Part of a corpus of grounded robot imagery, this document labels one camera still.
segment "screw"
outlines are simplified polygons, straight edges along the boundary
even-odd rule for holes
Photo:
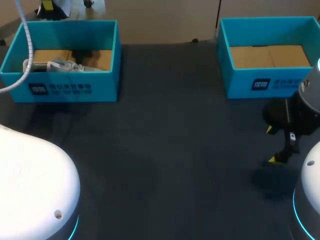
[[[309,85],[309,80],[305,80],[305,81],[303,82],[303,85],[304,85],[305,87],[308,87],[308,85]]]

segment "logo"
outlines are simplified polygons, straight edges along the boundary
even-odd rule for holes
[[[270,78],[257,78],[253,81],[251,90],[266,90],[269,83]]]
[[[29,83],[32,95],[49,95],[46,85],[43,83]]]

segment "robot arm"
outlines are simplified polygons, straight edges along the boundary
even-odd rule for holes
[[[284,148],[269,162],[286,164],[299,153],[299,139],[320,127],[320,59],[290,98],[273,98],[263,108],[267,134],[284,131]]]

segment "blue light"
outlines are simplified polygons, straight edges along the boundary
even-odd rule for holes
[[[75,232],[76,232],[76,229],[77,229],[77,226],[78,226],[78,222],[79,222],[79,216],[78,216],[78,218],[77,218],[77,220],[76,220],[76,224],[75,224],[74,229],[73,229],[73,231],[72,231],[72,233],[71,233],[71,235],[70,235],[70,237],[69,237],[68,240],[71,240],[72,237],[74,236],[74,234],[75,234]]]
[[[296,206],[295,206],[295,192],[296,190],[293,191],[293,210],[294,210],[294,213],[295,213],[295,216],[296,216],[296,219],[298,220],[300,226],[302,227],[302,229],[305,231],[305,233],[312,239],[312,240],[315,240],[311,235],[310,233],[305,229],[305,227],[302,225],[299,217],[298,217],[298,214],[297,214],[297,211],[296,211]]]

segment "blue box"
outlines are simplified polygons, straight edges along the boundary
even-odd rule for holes
[[[301,45],[314,66],[320,58],[320,26],[314,17],[221,19],[217,55],[228,99],[290,97],[297,90],[312,67],[235,68],[230,47],[273,45]],[[263,87],[255,89],[256,83]],[[284,87],[274,87],[278,83]]]
[[[111,65],[109,71],[31,72],[10,92],[14,102],[117,101],[121,64],[117,21],[30,21],[28,27],[34,50],[112,50]],[[28,56],[27,38],[21,25],[0,68],[0,78],[6,86],[22,76],[22,64]],[[41,88],[41,93],[35,92],[35,88]]]

